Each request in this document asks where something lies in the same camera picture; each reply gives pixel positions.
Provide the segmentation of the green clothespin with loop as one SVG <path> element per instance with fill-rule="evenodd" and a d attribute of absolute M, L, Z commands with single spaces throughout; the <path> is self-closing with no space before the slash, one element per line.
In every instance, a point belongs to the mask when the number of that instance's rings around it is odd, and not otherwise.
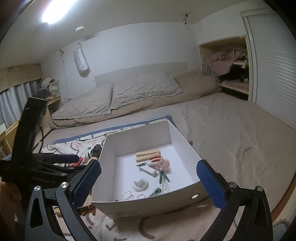
<path fill-rule="evenodd" d="M 161 192 L 164 193 L 166 190 L 166 182 L 171 182 L 168 178 L 168 176 L 166 175 L 165 171 L 160 171 L 159 172 L 159 184 L 161 185 Z"/>

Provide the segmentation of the green plastic clip tool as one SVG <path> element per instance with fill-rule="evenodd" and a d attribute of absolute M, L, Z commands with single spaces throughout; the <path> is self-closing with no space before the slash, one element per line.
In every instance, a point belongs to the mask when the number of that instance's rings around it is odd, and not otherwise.
<path fill-rule="evenodd" d="M 149 196 L 147 197 L 153 197 L 153 196 L 157 196 L 157 195 L 160 195 L 162 193 L 162 190 L 161 188 L 156 188 L 152 194 L 150 194 Z M 140 194 L 137 199 L 143 199 L 143 198 L 147 198 L 144 194 Z"/>

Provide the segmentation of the rectangular wooden block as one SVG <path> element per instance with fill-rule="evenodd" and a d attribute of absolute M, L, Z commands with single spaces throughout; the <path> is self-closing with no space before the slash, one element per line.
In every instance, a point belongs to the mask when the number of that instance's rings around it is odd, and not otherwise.
<path fill-rule="evenodd" d="M 136 162 L 139 163 L 139 162 L 147 161 L 151 158 L 160 158 L 160 157 L 161 155 L 159 154 L 159 152 L 151 153 L 151 154 L 136 157 Z"/>

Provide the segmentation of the orange white scissors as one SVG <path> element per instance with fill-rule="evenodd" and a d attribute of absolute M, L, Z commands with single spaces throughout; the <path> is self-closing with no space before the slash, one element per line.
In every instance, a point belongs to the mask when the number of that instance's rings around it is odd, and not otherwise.
<path fill-rule="evenodd" d="M 158 155 L 158 156 L 153 156 L 150 157 L 147 161 L 137 164 L 137 167 L 140 166 L 156 166 L 159 165 L 163 161 L 163 157 Z"/>

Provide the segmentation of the red booklet packet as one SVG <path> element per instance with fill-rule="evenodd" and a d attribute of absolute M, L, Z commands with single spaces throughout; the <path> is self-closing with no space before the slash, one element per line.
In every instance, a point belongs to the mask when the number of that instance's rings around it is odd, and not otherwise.
<path fill-rule="evenodd" d="M 83 160 L 84 160 L 84 158 L 83 157 L 80 157 L 78 162 L 71 164 L 71 167 L 80 166 L 83 163 Z"/>

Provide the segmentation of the black hair claw clip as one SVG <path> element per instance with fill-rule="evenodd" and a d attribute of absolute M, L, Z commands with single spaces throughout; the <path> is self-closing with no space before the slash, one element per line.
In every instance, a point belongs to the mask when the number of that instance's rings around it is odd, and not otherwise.
<path fill-rule="evenodd" d="M 96 144 L 90 152 L 90 157 L 96 157 L 99 159 L 102 152 L 102 146 L 100 144 Z"/>

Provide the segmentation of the patterned cartoon blanket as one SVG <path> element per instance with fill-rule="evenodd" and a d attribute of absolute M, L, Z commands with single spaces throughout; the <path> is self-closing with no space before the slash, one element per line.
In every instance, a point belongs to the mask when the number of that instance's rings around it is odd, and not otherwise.
<path fill-rule="evenodd" d="M 42 152 L 88 159 L 102 146 L 102 173 L 85 223 L 98 240 L 200 240 L 218 210 L 196 173 L 210 132 L 170 117 L 52 131 Z"/>

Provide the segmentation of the pink flower packet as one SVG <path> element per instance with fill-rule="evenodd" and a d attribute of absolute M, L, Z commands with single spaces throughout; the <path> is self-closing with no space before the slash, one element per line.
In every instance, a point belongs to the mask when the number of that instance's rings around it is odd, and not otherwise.
<path fill-rule="evenodd" d="M 156 170 L 170 173 L 171 172 L 170 160 L 162 159 L 161 161 L 159 161 L 158 164 L 156 165 Z"/>

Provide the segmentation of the left quilted beige pillow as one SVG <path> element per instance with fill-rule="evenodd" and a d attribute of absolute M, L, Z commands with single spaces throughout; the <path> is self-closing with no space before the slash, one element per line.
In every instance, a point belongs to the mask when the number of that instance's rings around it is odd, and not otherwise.
<path fill-rule="evenodd" d="M 113 84 L 105 84 L 71 99 L 52 114 L 54 120 L 73 120 L 111 114 Z"/>

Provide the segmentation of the quilted beige pillow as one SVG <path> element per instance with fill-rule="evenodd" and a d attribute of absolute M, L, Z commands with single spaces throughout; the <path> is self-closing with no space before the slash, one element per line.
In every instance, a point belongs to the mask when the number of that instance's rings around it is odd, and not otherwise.
<path fill-rule="evenodd" d="M 52 114 L 54 120 L 73 120 L 111 114 L 113 84 L 105 84 L 71 99 Z"/>
<path fill-rule="evenodd" d="M 136 72 L 113 84 L 111 109 L 144 100 L 182 93 L 173 76 L 166 71 Z"/>

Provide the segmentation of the white cardboard shoe box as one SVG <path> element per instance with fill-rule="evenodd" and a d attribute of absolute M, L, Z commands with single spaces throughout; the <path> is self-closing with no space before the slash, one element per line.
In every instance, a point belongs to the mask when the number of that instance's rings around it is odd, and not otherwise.
<path fill-rule="evenodd" d="M 159 174 L 151 176 L 137 167 L 136 153 L 159 149 L 170 160 L 166 190 L 147 197 L 159 184 Z M 92 204 L 111 219 L 144 217 L 185 207 L 205 198 L 207 193 L 196 173 L 199 155 L 168 120 L 150 123 L 106 137 L 100 155 L 101 174 L 92 189 Z M 149 185 L 142 192 L 132 188 L 136 178 Z M 137 199 L 140 194 L 147 198 Z"/>

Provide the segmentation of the right quilted beige pillow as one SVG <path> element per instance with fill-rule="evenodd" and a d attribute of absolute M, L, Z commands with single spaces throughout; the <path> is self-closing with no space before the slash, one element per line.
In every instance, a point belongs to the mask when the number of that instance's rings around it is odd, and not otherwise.
<path fill-rule="evenodd" d="M 113 84 L 111 109 L 144 100 L 182 93 L 173 76 L 166 71 L 136 72 Z"/>

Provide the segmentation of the white hanging bag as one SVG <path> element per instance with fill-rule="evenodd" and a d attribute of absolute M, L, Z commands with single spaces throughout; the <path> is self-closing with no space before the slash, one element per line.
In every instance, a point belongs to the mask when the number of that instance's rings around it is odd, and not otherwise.
<path fill-rule="evenodd" d="M 74 61 L 79 73 L 83 73 L 89 69 L 87 61 L 84 54 L 80 48 L 76 49 L 74 52 Z"/>

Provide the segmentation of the beige printed curtain valance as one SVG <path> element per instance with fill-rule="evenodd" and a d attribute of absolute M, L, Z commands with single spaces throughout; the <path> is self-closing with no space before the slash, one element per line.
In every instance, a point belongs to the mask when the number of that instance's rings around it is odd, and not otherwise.
<path fill-rule="evenodd" d="M 0 72 L 0 92 L 24 84 L 26 82 L 41 79 L 41 64 L 15 65 L 1 69 Z"/>

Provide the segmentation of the beige folded duvet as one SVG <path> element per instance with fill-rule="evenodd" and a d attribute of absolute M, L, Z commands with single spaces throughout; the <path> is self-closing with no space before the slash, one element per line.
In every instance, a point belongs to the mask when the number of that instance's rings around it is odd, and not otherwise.
<path fill-rule="evenodd" d="M 199 70 L 177 77 L 166 71 L 136 72 L 71 99 L 52 114 L 49 124 L 53 129 L 88 125 L 218 91 L 216 80 Z"/>

